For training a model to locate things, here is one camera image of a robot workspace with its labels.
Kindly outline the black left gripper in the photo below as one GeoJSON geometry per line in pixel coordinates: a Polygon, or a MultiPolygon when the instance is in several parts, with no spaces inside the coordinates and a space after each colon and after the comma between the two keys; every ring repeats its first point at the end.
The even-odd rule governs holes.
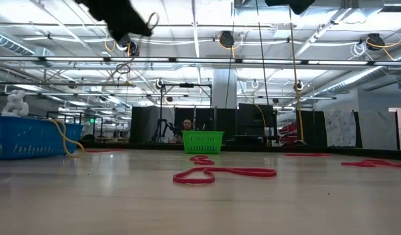
{"type": "Polygon", "coordinates": [[[85,5],[90,15],[104,20],[115,41],[128,41],[128,33],[150,37],[153,33],[138,13],[134,12],[128,0],[74,0],[85,5]]]}

